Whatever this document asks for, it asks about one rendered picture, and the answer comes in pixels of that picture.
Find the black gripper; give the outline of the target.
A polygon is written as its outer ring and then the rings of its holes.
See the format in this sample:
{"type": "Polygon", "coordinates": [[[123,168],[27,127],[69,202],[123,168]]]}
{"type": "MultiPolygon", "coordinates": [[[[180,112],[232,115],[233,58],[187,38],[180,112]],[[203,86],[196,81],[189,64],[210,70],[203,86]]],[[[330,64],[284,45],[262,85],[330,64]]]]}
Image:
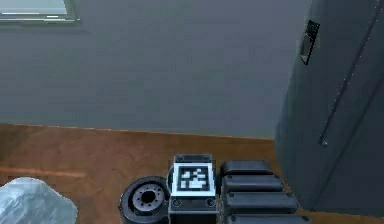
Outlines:
{"type": "Polygon", "coordinates": [[[164,177],[139,178],[121,194],[118,208],[122,224],[168,224],[169,198],[164,177]]]}

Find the pale blue-grey crumpled bag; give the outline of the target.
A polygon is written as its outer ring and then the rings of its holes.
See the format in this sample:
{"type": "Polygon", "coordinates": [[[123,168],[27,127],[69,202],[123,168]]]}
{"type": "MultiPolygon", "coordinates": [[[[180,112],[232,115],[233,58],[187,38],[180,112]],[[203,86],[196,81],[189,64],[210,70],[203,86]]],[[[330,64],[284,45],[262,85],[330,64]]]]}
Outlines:
{"type": "Polygon", "coordinates": [[[0,187],[0,224],[76,224],[78,208],[40,179],[19,177],[0,187]]]}

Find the dark grey fridge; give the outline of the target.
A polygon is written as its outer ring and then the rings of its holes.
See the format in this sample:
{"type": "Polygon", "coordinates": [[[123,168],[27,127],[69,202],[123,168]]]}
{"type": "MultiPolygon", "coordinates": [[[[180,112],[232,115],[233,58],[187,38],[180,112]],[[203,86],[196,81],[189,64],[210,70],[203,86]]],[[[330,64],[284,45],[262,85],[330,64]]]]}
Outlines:
{"type": "Polygon", "coordinates": [[[275,150],[303,209],[384,219],[384,0],[312,0],[275,150]],[[320,27],[305,65],[309,20],[320,27]]]}

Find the white framed window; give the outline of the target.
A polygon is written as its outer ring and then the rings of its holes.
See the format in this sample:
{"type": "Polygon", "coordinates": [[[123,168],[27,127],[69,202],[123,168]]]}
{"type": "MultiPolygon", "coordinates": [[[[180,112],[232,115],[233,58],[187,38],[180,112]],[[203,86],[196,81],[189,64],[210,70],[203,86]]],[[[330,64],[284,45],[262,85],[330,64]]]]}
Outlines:
{"type": "Polygon", "coordinates": [[[0,0],[0,22],[77,22],[75,0],[0,0]]]}

